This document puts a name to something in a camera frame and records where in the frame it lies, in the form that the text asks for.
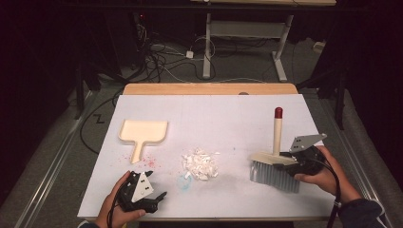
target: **sleeve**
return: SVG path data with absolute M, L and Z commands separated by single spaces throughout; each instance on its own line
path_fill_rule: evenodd
M 338 216 L 344 228 L 386 228 L 385 210 L 376 200 L 356 199 L 341 206 Z

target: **black cable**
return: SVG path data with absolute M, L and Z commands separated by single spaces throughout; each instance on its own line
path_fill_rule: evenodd
M 153 64 L 154 62 L 152 60 L 149 60 L 149 56 L 147 56 L 147 60 L 146 60 L 146 67 L 145 67 L 145 75 L 146 77 L 139 80 L 138 82 L 143 82 L 143 81 L 147 81 L 150 79 L 150 76 L 152 75 L 152 73 L 155 71 L 155 67 L 151 67 L 149 66 L 150 64 Z
M 267 69 L 265 69 L 265 70 L 261 73 L 261 80 L 262 80 L 263 82 L 265 82 L 265 80 L 266 80 L 265 77 L 264 77 L 264 72 L 269 72 L 269 70 L 272 69 L 272 68 L 276 65 L 276 61 L 277 61 L 277 60 L 275 60 L 272 65 L 270 65 Z
M 333 223 L 335 222 L 335 219 L 336 219 L 336 214 L 337 214 L 338 207 L 339 207 L 339 204 L 340 204 L 340 199 L 341 199 L 340 181 L 338 179 L 337 173 L 335 172 L 335 170 L 333 169 L 332 165 L 330 165 L 330 163 L 327 160 L 326 160 L 326 162 L 328 162 L 329 165 L 324 163 L 324 162 L 322 162 L 322 161 L 318 161 L 318 160 L 315 160 L 315 159 L 307 159 L 307 160 L 320 163 L 321 165 L 323 165 L 323 167 L 327 168 L 333 174 L 333 176 L 335 177 L 335 181 L 336 181 L 335 204 L 333 206 L 333 209 L 332 209 L 332 212 L 331 212 L 331 215 L 329 217 L 328 224 L 327 224 L 327 228 L 332 228 Z
M 134 79 L 134 78 L 140 76 L 144 71 L 145 71 L 145 63 L 142 63 L 140 68 L 136 72 L 134 72 L 130 76 L 128 76 L 126 79 L 127 80 Z
M 152 43 L 152 44 L 150 44 L 150 46 L 151 46 L 151 47 L 153 47 L 153 46 L 163 46 L 163 48 L 160 49 L 160 50 L 150 49 L 152 52 L 175 55 L 175 53 L 163 52 L 165 49 L 167 49 L 167 48 L 169 49 L 169 47 L 166 47 L 166 44 L 165 44 L 162 40 L 160 40 L 160 43 Z
M 148 63 L 154 63 L 155 66 L 150 67 L 150 66 L 148 66 L 148 63 L 147 63 L 147 68 L 146 68 L 147 77 L 139 80 L 138 82 L 142 82 L 142 81 L 146 81 L 146 80 L 152 82 L 153 79 L 159 78 L 159 81 L 158 81 L 158 83 L 159 83 L 161 81 L 161 72 L 160 72 L 160 63 L 159 63 L 160 61 L 152 54 L 150 54 L 148 57 L 151 58 L 151 60 L 149 60 Z M 156 70 L 157 70 L 157 75 L 151 77 L 153 72 Z
M 300 6 L 300 3 L 296 2 L 295 0 L 293 0 L 293 2 L 296 4 L 295 7 Z
M 182 58 L 182 59 L 180 59 L 180 60 L 176 60 L 176 61 L 174 61 L 174 62 L 165 63 L 165 64 L 166 64 L 166 65 L 171 65 L 171 64 L 176 64 L 176 63 L 178 63 L 178 62 L 185 61 L 185 60 L 188 60 L 188 58 Z
M 163 56 L 163 55 L 161 55 L 161 54 L 159 54 L 159 53 L 154 53 L 154 55 L 156 55 L 158 58 L 158 60 L 159 60 L 159 62 L 161 63 L 161 66 L 165 66 L 166 65 L 166 58 Z
M 250 48 L 261 48 L 269 40 L 267 38 L 261 38 L 261 39 L 258 39 L 258 40 L 243 40 L 242 41 L 242 40 L 235 40 L 235 39 L 229 39 L 228 40 L 228 39 L 223 39 L 223 38 L 220 38 L 220 37 L 215 37 L 215 38 L 217 38 L 218 40 L 221 40 L 223 42 L 230 42 L 232 44 L 231 47 L 230 46 L 220 46 L 220 45 L 217 45 L 216 41 L 214 42 L 215 43 L 215 48 L 216 48 L 216 54 L 215 55 L 217 57 L 220 57 L 220 58 L 231 57 L 231 56 L 237 54 L 237 52 L 239 50 L 247 50 L 247 49 L 250 49 Z M 256 42 L 256 43 L 253 44 L 253 45 L 247 44 L 247 43 L 250 43 L 250 42 Z M 233 48 L 234 50 L 232 50 L 232 52 L 229 53 L 229 54 L 219 55 L 218 52 L 219 52 L 220 48 Z
M 199 75 L 198 75 L 197 67 L 196 67 L 195 64 L 192 64 L 192 63 L 181 63 L 181 64 L 175 65 L 175 66 L 173 66 L 173 67 L 171 67 L 171 68 L 168 68 L 167 70 L 171 70 L 171 69 L 173 69 L 173 68 L 175 68 L 175 67 L 179 67 L 179 66 L 185 65 L 185 64 L 188 64 L 188 65 L 193 66 L 193 68 L 195 69 L 195 76 L 196 76 L 196 78 L 200 79 L 200 78 L 199 78 Z
M 112 228 L 112 221 L 113 221 L 113 211 L 115 210 L 115 207 L 119 206 L 119 204 L 116 204 L 116 202 L 118 201 L 118 195 L 121 192 L 122 188 L 127 185 L 128 181 L 125 180 L 124 183 L 121 184 L 121 186 L 119 186 L 118 191 L 116 192 L 115 197 L 113 198 L 112 201 L 112 205 L 110 206 L 110 210 L 107 213 L 106 216 L 106 224 L 107 224 L 107 228 Z
M 123 91 L 124 91 L 124 87 L 122 87 L 122 88 L 120 88 L 117 92 L 115 92 L 115 94 L 113 94 L 113 99 L 112 99 L 112 105 L 113 105 L 113 107 L 116 107 L 116 102 L 115 102 L 115 99 L 116 98 L 119 98 L 119 94 L 120 93 L 122 93 Z
M 158 35 L 159 38 L 160 38 L 159 39 L 160 41 L 162 41 L 164 39 L 164 40 L 166 40 L 168 42 L 174 42 L 174 43 L 176 43 L 176 44 L 178 44 L 178 45 L 180 45 L 180 46 L 182 46 L 184 48 L 189 48 L 189 45 L 188 45 L 189 42 L 185 41 L 185 40 L 182 40 L 181 38 L 173 37 L 173 36 L 170 36 L 168 34 L 159 33 L 158 31 L 153 32 L 153 34 Z
M 96 151 L 95 149 L 93 149 L 93 148 L 92 148 L 91 146 L 89 146 L 89 145 L 86 143 L 86 141 L 84 140 L 84 137 L 83 137 L 83 129 L 84 129 L 84 126 L 86 125 L 86 122 L 88 121 L 89 117 L 91 117 L 100 107 L 102 107 L 103 105 L 105 105 L 106 103 L 108 103 L 108 102 L 110 102 L 110 101 L 113 101 L 114 99 L 116 99 L 115 96 L 112 97 L 112 98 L 109 98 L 109 99 L 107 99 L 106 101 L 104 101 L 104 102 L 102 102 L 101 104 L 99 104 L 94 110 L 92 110 L 92 111 L 88 114 L 88 116 L 86 116 L 86 118 L 84 119 L 83 124 L 82 124 L 81 127 L 80 127 L 80 139 L 81 139 L 81 141 L 83 142 L 84 146 L 85 146 L 87 149 L 89 149 L 91 152 L 93 152 L 94 154 L 99 155 L 100 152 L 99 152 L 99 151 Z

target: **floor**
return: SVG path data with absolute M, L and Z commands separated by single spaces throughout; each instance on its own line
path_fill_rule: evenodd
M 216 52 L 212 58 L 214 74 L 211 80 L 201 78 L 202 61 L 198 60 L 202 58 L 200 49 L 193 49 L 194 60 L 184 60 L 183 55 L 188 48 L 166 42 L 153 47 L 155 58 L 146 60 L 147 71 L 132 81 L 278 83 L 270 51 L 267 51 L 274 50 L 277 41 L 218 39 L 215 42 Z M 310 78 L 320 56 L 312 51 L 314 43 L 312 40 L 306 40 L 296 45 L 286 45 L 281 61 L 289 83 L 298 84 Z M 160 66 L 159 70 L 153 70 L 155 66 Z M 123 67 L 124 76 L 131 75 L 135 70 L 130 66 Z M 2 206 L 1 227 L 76 227 L 82 221 L 76 217 L 77 212 L 96 162 L 97 152 L 102 146 L 108 121 L 113 114 L 114 97 L 119 95 L 123 88 L 105 75 L 100 76 L 100 81 L 100 91 L 86 91 L 86 109 L 78 120 L 75 119 L 76 100 L 74 94 L 71 95 L 70 108 L 49 130 Z M 338 129 L 333 119 L 333 99 L 320 100 L 315 89 L 304 88 L 300 93 L 304 94 L 319 132 L 326 132 L 329 136 L 330 140 L 325 142 L 326 146 L 332 151 L 340 151 L 335 153 L 335 156 L 346 169 L 354 186 L 361 189 L 364 197 L 382 199 L 387 212 L 390 211 L 389 227 L 398 227 L 396 224 L 401 224 L 402 221 L 398 213 L 403 201 L 402 194 L 400 191 L 394 191 L 395 181 L 383 168 L 381 161 L 377 161 L 376 167 L 379 170 L 374 171 L 372 167 L 365 165 L 366 159 L 360 162 L 356 157 L 357 153 L 366 153 L 371 155 L 367 157 L 376 160 L 378 155 L 365 135 L 365 128 L 357 119 L 354 104 L 349 100 L 348 93 L 345 101 L 344 131 Z M 383 179 L 385 186 L 375 187 L 374 182 L 378 180 L 374 180 L 377 178 L 373 176 Z M 393 193 L 387 194 L 385 188 Z M 128 224 L 129 227 L 138 225 L 137 222 Z M 326 220 L 294 222 L 296 228 L 325 226 Z M 334 227 L 341 227 L 338 220 Z

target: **brush handle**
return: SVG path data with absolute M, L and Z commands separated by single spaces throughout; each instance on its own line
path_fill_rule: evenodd
M 144 142 L 136 142 L 136 144 L 134 145 L 133 154 L 131 155 L 131 160 L 130 160 L 131 163 L 140 161 L 143 145 L 144 145 Z
M 273 156 L 279 156 L 279 148 L 281 145 L 281 129 L 282 129 L 282 108 L 277 107 L 275 110 L 275 124 L 273 137 Z

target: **brush bristles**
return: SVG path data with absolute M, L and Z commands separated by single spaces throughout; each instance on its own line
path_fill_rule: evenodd
M 287 172 L 277 170 L 273 165 L 259 161 L 253 161 L 250 180 L 274 186 L 285 192 L 297 193 L 299 181 L 288 175 Z

